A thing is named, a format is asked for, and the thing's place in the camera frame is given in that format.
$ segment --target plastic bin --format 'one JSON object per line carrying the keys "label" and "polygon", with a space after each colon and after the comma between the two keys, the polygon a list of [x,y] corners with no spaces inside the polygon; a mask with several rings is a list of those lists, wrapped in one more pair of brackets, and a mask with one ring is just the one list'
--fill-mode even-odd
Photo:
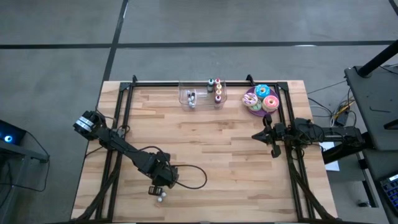
{"label": "plastic bin", "polygon": [[[203,111],[203,110],[220,110],[224,107],[224,103],[227,100],[225,80],[221,79],[221,101],[216,103],[216,86],[213,87],[213,91],[208,91],[208,82],[190,82],[190,81],[179,81],[179,98],[181,107],[186,111]],[[189,104],[188,93],[195,93],[193,99],[193,105]]]}

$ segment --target black desk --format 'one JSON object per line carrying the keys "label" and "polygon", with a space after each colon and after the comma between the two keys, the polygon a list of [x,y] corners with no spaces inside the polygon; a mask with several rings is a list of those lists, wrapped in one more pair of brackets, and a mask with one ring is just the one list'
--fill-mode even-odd
{"label": "black desk", "polygon": [[[388,69],[398,73],[397,67]],[[369,78],[360,77],[356,68],[346,69],[345,74],[368,133],[377,149],[364,150],[365,160],[375,181],[387,218],[390,223],[398,223],[398,217],[388,206],[378,184],[378,180],[398,172],[398,130],[386,130],[383,126],[398,119],[396,112],[398,111],[398,75],[382,68],[375,69]]]}

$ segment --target butcher block table top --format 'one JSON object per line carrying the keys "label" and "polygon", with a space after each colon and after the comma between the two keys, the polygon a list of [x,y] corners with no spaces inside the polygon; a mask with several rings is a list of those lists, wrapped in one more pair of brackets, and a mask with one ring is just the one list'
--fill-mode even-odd
{"label": "butcher block table top", "polygon": [[[303,81],[285,81],[296,118],[312,119]],[[114,115],[120,82],[104,82],[98,110]],[[171,155],[171,164],[192,164],[203,168],[208,182],[200,190],[175,185],[162,203],[148,195],[151,180],[123,157],[114,208],[114,222],[296,222],[292,189],[284,146],[273,159],[271,146],[251,139],[264,129],[261,117],[242,105],[249,87],[228,87],[228,100],[222,110],[184,111],[178,101],[178,87],[134,87],[126,141],[136,148],[157,146]],[[123,121],[126,95],[121,108]],[[285,118],[288,112],[281,91]],[[278,112],[272,115],[279,122]],[[100,145],[92,141],[90,152]],[[106,150],[90,154],[84,162],[72,218],[83,213],[98,193]],[[304,163],[311,191],[333,216],[336,208],[331,194],[321,150],[305,149]],[[199,186],[203,174],[192,167],[179,167],[179,182]],[[109,203],[105,199],[104,212]],[[307,214],[303,193],[300,199]]]}

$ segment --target electronic device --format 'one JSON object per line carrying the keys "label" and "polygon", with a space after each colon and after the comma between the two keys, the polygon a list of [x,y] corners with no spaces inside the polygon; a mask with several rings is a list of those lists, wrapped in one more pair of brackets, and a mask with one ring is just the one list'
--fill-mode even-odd
{"label": "electronic device", "polygon": [[26,131],[0,120],[0,140],[9,144],[21,145]]}
{"label": "electronic device", "polygon": [[398,173],[380,181],[391,210],[398,216]]}

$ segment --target donut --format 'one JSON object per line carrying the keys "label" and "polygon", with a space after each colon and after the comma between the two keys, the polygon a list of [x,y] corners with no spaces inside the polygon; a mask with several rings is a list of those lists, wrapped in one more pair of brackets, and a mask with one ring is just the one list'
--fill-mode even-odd
{"label": "donut", "polygon": [[243,98],[242,102],[245,106],[254,106],[256,105],[258,98],[254,93],[246,93]]}
{"label": "donut", "polygon": [[257,97],[260,100],[262,100],[266,96],[269,96],[269,94],[271,93],[271,90],[269,89],[269,87],[267,85],[257,85],[254,92],[256,93]]}
{"label": "donut", "polygon": [[259,111],[261,110],[261,101],[257,101],[256,105],[254,106],[249,106],[249,110],[251,111]]}
{"label": "donut", "polygon": [[262,109],[266,112],[273,112],[279,106],[279,100],[276,96],[269,95],[262,101]]}

